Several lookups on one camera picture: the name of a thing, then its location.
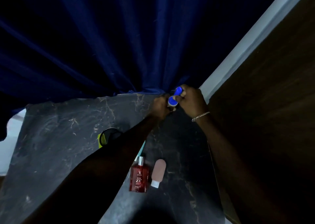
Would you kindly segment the black round mesh container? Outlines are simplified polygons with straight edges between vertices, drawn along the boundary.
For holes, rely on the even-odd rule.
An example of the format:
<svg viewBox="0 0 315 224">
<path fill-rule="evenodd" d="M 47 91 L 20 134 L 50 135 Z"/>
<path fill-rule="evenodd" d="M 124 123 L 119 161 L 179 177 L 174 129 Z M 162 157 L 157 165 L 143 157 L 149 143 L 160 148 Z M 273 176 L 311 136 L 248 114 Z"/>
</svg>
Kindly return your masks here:
<svg viewBox="0 0 315 224">
<path fill-rule="evenodd" d="M 123 132 L 118 130 L 115 127 L 107 128 L 106 130 L 104 130 L 100 134 L 98 134 L 98 136 L 97 136 L 98 148 L 100 149 L 101 147 L 108 145 L 113 140 L 120 137 L 120 135 L 122 135 L 122 134 L 123 134 Z"/>
</svg>

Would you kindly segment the beige tube with white cap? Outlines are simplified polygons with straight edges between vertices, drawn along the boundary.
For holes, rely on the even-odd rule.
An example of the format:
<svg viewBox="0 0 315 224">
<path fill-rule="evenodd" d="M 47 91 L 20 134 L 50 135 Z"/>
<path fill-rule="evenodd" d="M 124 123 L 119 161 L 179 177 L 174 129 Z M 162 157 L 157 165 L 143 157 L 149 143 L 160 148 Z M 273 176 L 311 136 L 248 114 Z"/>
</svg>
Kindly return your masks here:
<svg viewBox="0 0 315 224">
<path fill-rule="evenodd" d="M 159 188 L 160 183 L 163 180 L 164 173 L 166 169 L 166 162 L 163 159 L 158 159 L 152 170 L 151 175 L 151 186 L 154 188 Z"/>
</svg>

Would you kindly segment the person's left forearm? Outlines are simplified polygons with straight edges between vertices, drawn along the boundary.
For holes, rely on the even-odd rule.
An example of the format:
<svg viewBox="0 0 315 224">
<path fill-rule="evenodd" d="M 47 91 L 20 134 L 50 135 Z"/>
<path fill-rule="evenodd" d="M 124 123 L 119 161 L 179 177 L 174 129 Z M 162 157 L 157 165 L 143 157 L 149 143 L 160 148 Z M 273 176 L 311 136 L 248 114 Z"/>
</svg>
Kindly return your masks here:
<svg viewBox="0 0 315 224">
<path fill-rule="evenodd" d="M 162 119 L 152 112 L 112 143 L 89 155 L 21 224 L 98 224 L 148 134 Z"/>
</svg>

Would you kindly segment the person's right forearm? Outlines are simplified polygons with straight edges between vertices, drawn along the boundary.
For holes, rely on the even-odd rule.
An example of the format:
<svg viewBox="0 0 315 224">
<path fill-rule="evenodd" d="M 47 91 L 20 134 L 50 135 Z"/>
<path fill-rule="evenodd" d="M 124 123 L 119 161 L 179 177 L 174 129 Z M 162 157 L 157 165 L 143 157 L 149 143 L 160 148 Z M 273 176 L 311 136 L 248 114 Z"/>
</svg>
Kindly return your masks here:
<svg viewBox="0 0 315 224">
<path fill-rule="evenodd" d="M 207 137 L 226 191 L 242 224 L 291 224 L 277 199 L 272 197 L 234 146 L 211 121 L 197 123 Z"/>
</svg>

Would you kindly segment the person's right hand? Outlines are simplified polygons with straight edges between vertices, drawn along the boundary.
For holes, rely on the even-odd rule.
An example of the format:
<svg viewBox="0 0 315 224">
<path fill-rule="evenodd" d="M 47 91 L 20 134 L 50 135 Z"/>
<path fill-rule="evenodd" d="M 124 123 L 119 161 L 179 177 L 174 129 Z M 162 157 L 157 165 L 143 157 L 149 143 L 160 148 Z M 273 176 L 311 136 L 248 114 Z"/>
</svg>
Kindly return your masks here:
<svg viewBox="0 0 315 224">
<path fill-rule="evenodd" d="M 201 90 L 198 88 L 191 87 L 191 104 L 180 107 L 192 118 L 193 122 L 197 123 L 200 123 L 200 120 L 205 119 L 210 114 Z"/>
</svg>

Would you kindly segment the person's left hand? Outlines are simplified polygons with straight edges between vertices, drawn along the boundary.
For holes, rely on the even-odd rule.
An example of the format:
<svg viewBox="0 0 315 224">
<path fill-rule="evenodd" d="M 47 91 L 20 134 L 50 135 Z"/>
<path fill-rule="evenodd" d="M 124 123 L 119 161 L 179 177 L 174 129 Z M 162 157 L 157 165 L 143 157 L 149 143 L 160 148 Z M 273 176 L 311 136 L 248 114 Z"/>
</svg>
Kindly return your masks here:
<svg viewBox="0 0 315 224">
<path fill-rule="evenodd" d="M 171 97 L 170 94 L 163 94 L 156 97 L 151 106 L 150 111 L 146 117 L 153 117 L 158 121 L 164 120 L 171 112 L 175 111 L 176 108 L 168 105 L 168 99 Z"/>
</svg>

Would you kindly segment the red perfume bottle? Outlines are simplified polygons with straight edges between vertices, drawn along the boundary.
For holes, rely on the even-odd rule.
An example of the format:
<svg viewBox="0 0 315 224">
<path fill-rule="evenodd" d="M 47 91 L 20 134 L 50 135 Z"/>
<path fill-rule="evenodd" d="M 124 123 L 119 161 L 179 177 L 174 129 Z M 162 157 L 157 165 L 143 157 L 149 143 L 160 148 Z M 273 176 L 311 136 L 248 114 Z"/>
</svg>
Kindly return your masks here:
<svg viewBox="0 0 315 224">
<path fill-rule="evenodd" d="M 145 164 L 145 158 L 140 156 L 138 164 L 131 167 L 129 191 L 146 193 L 148 189 L 149 167 Z"/>
</svg>

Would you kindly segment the dark blue curtain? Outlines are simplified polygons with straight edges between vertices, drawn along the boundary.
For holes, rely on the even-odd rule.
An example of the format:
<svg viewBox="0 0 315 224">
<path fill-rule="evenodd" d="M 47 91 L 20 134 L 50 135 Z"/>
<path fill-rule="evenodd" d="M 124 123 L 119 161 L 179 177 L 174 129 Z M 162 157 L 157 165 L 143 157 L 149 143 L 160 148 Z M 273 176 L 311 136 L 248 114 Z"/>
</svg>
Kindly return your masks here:
<svg viewBox="0 0 315 224">
<path fill-rule="evenodd" d="M 275 0 L 0 0 L 0 141 L 28 104 L 200 87 Z"/>
</svg>

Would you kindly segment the teal slim box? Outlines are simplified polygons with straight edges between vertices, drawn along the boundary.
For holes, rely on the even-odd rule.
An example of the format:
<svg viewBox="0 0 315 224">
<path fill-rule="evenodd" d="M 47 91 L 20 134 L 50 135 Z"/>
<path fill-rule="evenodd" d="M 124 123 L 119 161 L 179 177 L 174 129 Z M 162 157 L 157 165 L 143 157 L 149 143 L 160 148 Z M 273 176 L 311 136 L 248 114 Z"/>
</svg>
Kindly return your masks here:
<svg viewBox="0 0 315 224">
<path fill-rule="evenodd" d="M 139 152 L 138 152 L 136 158 L 134 159 L 135 162 L 137 161 L 138 157 L 141 156 L 142 151 L 143 151 L 143 148 L 144 148 L 144 146 L 145 146 L 145 143 L 146 143 L 146 141 L 143 142 L 143 144 L 142 144 L 142 146 L 141 146 L 141 148 L 140 148 L 140 150 L 139 150 Z"/>
</svg>

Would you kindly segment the dark wooden cabinet panel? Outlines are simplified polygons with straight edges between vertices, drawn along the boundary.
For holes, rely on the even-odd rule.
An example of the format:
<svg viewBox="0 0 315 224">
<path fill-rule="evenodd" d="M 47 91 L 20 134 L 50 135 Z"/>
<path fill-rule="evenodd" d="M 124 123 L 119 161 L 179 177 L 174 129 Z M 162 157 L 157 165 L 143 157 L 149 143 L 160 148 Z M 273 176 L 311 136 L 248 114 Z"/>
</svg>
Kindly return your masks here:
<svg viewBox="0 0 315 224">
<path fill-rule="evenodd" d="M 212 95 L 210 111 L 262 185 L 227 188 L 242 224 L 315 224 L 315 0 L 297 2 Z"/>
</svg>

